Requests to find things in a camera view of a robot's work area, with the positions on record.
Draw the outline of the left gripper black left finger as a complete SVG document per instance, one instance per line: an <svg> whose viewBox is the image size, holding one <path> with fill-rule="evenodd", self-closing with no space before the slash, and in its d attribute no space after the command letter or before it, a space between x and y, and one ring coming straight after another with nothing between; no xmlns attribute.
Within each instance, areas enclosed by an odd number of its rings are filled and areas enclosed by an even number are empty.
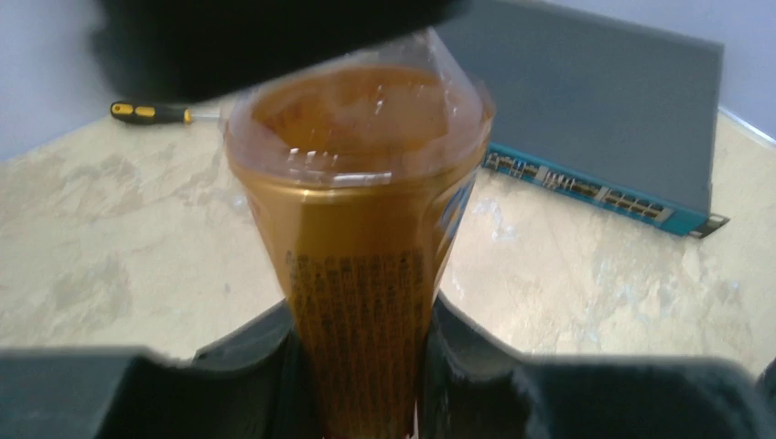
<svg viewBox="0 0 776 439"><path fill-rule="evenodd" d="M146 348L5 348L4 438L319 438L299 339L276 304L174 360Z"/></svg>

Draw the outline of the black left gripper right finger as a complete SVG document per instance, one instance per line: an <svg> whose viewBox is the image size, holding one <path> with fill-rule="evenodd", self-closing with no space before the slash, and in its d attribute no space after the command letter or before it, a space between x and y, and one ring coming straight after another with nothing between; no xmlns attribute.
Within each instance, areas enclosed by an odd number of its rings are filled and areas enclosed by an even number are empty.
<svg viewBox="0 0 776 439"><path fill-rule="evenodd" d="M710 357L523 353L439 296L418 416L423 438L772 438L775 385Z"/></svg>

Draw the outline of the tea bottle with yellow-red label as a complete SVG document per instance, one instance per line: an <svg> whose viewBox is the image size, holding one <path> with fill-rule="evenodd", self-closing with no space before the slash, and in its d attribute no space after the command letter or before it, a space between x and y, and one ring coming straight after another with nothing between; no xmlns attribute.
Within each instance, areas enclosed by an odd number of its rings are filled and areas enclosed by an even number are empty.
<svg viewBox="0 0 776 439"><path fill-rule="evenodd" d="M437 32L271 80L223 128L327 438L408 438L493 110Z"/></svg>

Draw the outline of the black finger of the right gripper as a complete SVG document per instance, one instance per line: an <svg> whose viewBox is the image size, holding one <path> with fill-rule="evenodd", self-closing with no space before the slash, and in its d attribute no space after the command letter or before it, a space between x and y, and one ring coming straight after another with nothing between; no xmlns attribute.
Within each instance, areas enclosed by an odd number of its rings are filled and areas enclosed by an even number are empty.
<svg viewBox="0 0 776 439"><path fill-rule="evenodd" d="M100 1L92 51L120 96L196 103L448 21L466 1Z"/></svg>

